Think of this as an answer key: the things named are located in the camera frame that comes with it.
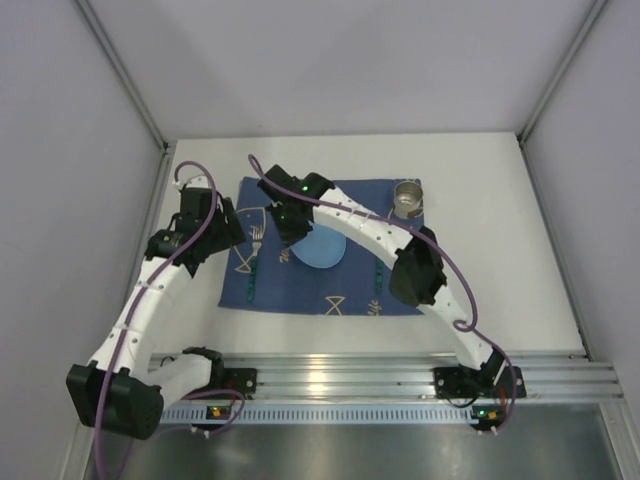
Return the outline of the black handled knife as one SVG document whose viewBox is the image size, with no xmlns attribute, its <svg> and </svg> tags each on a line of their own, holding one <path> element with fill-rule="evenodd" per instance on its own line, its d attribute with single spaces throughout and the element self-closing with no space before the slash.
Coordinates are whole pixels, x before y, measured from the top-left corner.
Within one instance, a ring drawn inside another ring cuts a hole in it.
<svg viewBox="0 0 640 480">
<path fill-rule="evenodd" d="M 255 298 L 258 255 L 263 244 L 264 228 L 260 226 L 253 226 L 251 229 L 251 237 L 252 253 L 249 257 L 249 283 L 247 292 L 248 302 L 252 302 Z"/>
</svg>

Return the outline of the frame post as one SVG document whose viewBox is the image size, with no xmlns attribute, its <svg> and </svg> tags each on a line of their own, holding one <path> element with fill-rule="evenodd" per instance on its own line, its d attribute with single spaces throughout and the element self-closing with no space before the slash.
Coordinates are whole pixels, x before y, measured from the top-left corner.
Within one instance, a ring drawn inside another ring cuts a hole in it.
<svg viewBox="0 0 640 480">
<path fill-rule="evenodd" d="M 589 2 L 586 12 L 582 16 L 575 32 L 571 35 L 570 41 L 563 48 L 557 63 L 551 71 L 550 77 L 545 83 L 540 95 L 537 97 L 523 127 L 516 135 L 518 145 L 521 148 L 526 145 L 527 141 L 535 132 L 543 115 L 561 89 L 571 68 L 610 4 L 611 2 L 609 0 L 593 0 Z"/>
<path fill-rule="evenodd" d="M 107 63 L 121 85 L 125 96 L 144 124 L 154 144 L 161 151 L 166 150 L 168 148 L 168 141 L 161 133 L 161 130 L 158 127 L 157 122 L 154 120 L 147 103 L 143 99 L 134 78 L 125 65 L 125 62 L 118 52 L 111 36 L 107 32 L 97 11 L 92 5 L 92 2 L 88 0 L 73 0 L 72 4 L 78 11 L 80 18 L 88 28 L 94 41 L 104 55 Z"/>
</svg>

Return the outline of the aluminium rail beam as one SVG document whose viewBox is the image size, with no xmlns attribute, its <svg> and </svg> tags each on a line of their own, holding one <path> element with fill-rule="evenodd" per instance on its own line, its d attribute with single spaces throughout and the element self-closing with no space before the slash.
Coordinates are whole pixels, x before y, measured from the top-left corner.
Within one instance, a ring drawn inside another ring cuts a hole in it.
<svg viewBox="0 0 640 480">
<path fill-rule="evenodd" d="M 527 391 L 521 403 L 599 403 L 623 399 L 612 365 L 572 355 L 514 355 Z M 255 368 L 259 403 L 437 403 L 433 369 L 447 354 L 226 354 L 225 367 Z"/>
</svg>

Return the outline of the spoon with blue handle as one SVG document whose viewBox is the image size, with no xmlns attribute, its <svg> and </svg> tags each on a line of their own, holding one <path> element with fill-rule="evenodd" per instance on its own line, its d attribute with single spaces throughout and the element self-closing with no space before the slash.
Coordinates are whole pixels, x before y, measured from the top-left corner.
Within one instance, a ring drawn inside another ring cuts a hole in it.
<svg viewBox="0 0 640 480">
<path fill-rule="evenodd" d="M 385 268 L 385 264 L 380 259 L 375 261 L 375 291 L 378 295 L 384 291 Z"/>
</svg>

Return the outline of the blue plastic plate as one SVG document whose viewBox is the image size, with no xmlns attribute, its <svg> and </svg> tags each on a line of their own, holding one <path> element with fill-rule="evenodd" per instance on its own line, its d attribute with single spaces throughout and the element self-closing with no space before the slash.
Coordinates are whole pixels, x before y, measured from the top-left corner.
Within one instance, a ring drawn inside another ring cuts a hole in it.
<svg viewBox="0 0 640 480">
<path fill-rule="evenodd" d="M 298 260 L 316 269 L 329 269 L 343 259 L 346 237 L 336 230 L 318 224 L 300 241 L 290 247 Z"/>
</svg>

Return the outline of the beige cup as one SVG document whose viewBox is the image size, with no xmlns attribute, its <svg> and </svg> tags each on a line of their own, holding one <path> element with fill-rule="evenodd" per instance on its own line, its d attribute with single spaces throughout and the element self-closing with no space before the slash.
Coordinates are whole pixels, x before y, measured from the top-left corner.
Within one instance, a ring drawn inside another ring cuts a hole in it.
<svg viewBox="0 0 640 480">
<path fill-rule="evenodd" d="M 423 213 L 423 189 L 413 180 L 405 180 L 394 187 L 394 214 L 401 219 L 413 219 Z"/>
</svg>

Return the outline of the right frame post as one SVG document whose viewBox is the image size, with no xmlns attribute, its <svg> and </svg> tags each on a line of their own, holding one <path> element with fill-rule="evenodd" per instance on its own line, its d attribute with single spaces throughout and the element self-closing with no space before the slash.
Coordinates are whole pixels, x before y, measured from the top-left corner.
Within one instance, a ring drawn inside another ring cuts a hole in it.
<svg viewBox="0 0 640 480">
<path fill-rule="evenodd" d="M 535 132 L 543 115 L 561 89 L 571 68 L 610 4 L 611 2 L 609 0 L 593 0 L 589 2 L 586 12 L 582 16 L 575 32 L 571 35 L 570 41 L 563 48 L 557 63 L 551 71 L 550 77 L 545 83 L 540 95 L 537 97 L 523 127 L 516 135 L 518 145 L 521 148 L 526 145 L 527 141 Z"/>
</svg>

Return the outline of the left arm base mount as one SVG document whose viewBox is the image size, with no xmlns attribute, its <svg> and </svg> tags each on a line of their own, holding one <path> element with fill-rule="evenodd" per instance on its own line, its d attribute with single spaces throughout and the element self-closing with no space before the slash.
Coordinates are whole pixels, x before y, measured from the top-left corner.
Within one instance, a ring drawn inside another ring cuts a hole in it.
<svg viewBox="0 0 640 480">
<path fill-rule="evenodd" d="M 190 392 L 184 399 L 238 399 L 239 394 L 249 399 L 256 393 L 257 377 L 255 368 L 226 367 L 213 384 Z"/>
</svg>

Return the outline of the blue cloth placemat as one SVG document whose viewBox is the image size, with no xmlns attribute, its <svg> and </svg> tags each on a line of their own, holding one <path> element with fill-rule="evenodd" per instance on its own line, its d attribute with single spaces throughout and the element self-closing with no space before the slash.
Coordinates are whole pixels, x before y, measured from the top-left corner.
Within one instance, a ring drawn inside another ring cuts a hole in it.
<svg viewBox="0 0 640 480">
<path fill-rule="evenodd" d="M 389 291 L 391 271 L 385 268 L 384 291 L 375 291 L 378 259 L 347 240 L 346 252 L 336 266 L 316 269 L 298 260 L 280 240 L 271 215 L 265 211 L 268 197 L 256 178 L 240 182 L 236 212 L 247 233 L 264 228 L 258 255 L 255 298 L 247 301 L 250 241 L 229 251 L 219 305 L 224 308 L 268 313 L 343 316 L 415 316 L 419 311 L 397 300 Z"/>
</svg>

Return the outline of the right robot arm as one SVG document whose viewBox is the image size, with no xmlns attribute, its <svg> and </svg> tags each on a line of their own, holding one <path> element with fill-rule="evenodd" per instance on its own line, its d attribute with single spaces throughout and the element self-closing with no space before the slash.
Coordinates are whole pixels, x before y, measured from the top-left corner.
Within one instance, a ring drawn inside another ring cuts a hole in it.
<svg viewBox="0 0 640 480">
<path fill-rule="evenodd" d="M 253 155 L 249 162 L 259 175 L 258 187 L 271 201 L 269 210 L 283 243 L 292 246 L 320 225 L 368 250 L 391 270 L 393 297 L 423 314 L 433 313 L 451 331 L 456 357 L 472 384 L 478 389 L 497 385 L 509 368 L 507 355 L 477 330 L 476 297 L 432 230 L 382 217 L 316 173 L 299 179 L 278 165 L 264 171 Z"/>
</svg>

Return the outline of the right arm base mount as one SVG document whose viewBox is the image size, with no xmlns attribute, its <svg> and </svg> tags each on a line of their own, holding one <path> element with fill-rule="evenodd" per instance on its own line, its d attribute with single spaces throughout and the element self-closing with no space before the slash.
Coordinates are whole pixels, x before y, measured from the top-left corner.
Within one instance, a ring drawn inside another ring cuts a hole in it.
<svg viewBox="0 0 640 480">
<path fill-rule="evenodd" d="M 442 400 L 499 399 L 527 396 L 519 367 L 509 367 L 505 360 L 491 360 L 480 370 L 464 366 L 436 367 L 432 371 L 435 395 Z"/>
</svg>

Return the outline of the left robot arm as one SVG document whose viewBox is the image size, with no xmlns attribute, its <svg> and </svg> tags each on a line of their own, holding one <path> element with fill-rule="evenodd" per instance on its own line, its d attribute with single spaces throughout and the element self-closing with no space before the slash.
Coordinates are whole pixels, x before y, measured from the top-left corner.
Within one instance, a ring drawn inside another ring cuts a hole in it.
<svg viewBox="0 0 640 480">
<path fill-rule="evenodd" d="M 204 176 L 181 185 L 180 209 L 149 239 L 138 281 L 108 337 L 87 364 L 71 367 L 66 385 L 83 425 L 146 440 L 169 406 L 193 392 L 222 388 L 222 356 L 206 347 L 187 347 L 174 361 L 149 369 L 199 267 L 246 240 L 231 199 L 212 198 Z"/>
</svg>

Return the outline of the left frame post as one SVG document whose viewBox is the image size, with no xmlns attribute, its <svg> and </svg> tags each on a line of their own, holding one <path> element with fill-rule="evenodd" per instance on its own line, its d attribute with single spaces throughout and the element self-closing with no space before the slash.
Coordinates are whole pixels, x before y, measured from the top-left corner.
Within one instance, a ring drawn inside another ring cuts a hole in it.
<svg viewBox="0 0 640 480">
<path fill-rule="evenodd" d="M 78 11 L 80 18 L 88 28 L 94 41 L 104 55 L 107 63 L 121 85 L 125 96 L 144 124 L 154 144 L 161 151 L 166 150 L 168 148 L 168 141 L 161 133 L 161 130 L 158 127 L 157 122 L 154 120 L 147 103 L 143 99 L 134 78 L 125 65 L 125 62 L 118 52 L 111 36 L 107 32 L 97 11 L 92 5 L 92 2 L 88 0 L 73 0 L 72 4 Z"/>
</svg>

